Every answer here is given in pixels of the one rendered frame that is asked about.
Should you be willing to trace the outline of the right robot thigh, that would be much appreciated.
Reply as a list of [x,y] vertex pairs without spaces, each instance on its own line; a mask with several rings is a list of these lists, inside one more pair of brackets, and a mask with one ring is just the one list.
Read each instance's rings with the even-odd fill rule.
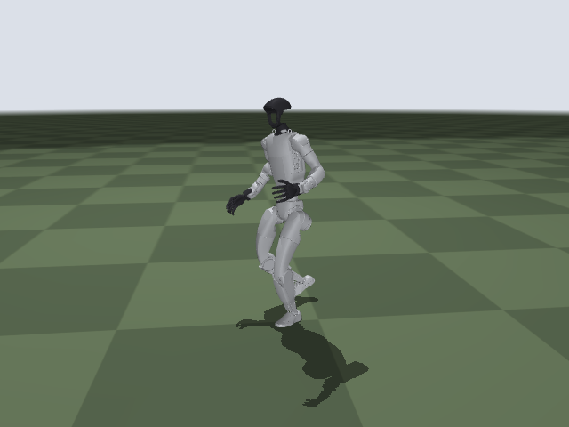
[[269,253],[276,236],[275,224],[285,222],[278,218],[276,211],[276,206],[266,209],[257,229],[256,252],[260,265],[265,270],[273,269],[275,264],[275,256]]

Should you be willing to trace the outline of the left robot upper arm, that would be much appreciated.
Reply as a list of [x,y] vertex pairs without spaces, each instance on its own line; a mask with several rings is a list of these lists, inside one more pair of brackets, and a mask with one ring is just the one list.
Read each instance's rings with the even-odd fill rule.
[[294,134],[289,138],[289,142],[291,143],[293,150],[299,152],[305,163],[311,168],[309,174],[312,174],[317,167],[322,167],[318,161],[317,155],[311,148],[309,138],[306,135]]

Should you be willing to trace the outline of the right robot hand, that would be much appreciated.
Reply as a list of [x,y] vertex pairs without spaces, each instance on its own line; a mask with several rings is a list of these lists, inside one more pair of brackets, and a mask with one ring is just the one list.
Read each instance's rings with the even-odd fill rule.
[[243,192],[243,195],[237,195],[237,196],[233,196],[229,202],[227,203],[227,211],[228,213],[234,215],[235,210],[241,205],[243,204],[243,202],[247,199],[248,201],[250,200],[249,197],[247,197],[248,194],[252,193],[252,189],[247,189],[246,191]]

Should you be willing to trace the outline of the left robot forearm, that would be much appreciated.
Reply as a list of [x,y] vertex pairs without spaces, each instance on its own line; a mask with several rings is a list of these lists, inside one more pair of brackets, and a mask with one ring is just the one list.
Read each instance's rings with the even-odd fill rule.
[[315,188],[325,177],[325,170],[322,167],[317,167],[316,170],[307,176],[305,180],[300,182],[300,193],[308,193],[312,188]]

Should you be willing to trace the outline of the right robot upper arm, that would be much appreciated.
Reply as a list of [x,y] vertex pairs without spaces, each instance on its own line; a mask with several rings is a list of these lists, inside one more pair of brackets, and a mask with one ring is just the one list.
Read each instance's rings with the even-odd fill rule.
[[[264,149],[265,158],[268,160],[267,147],[266,147],[266,139],[267,139],[267,137],[264,138],[264,139],[262,139],[260,143],[261,143],[261,146],[262,146],[263,149]],[[266,172],[268,175],[273,176],[273,175],[272,175],[272,172],[271,172],[271,168],[270,168],[269,161],[264,165],[263,170],[264,170],[264,172]]]

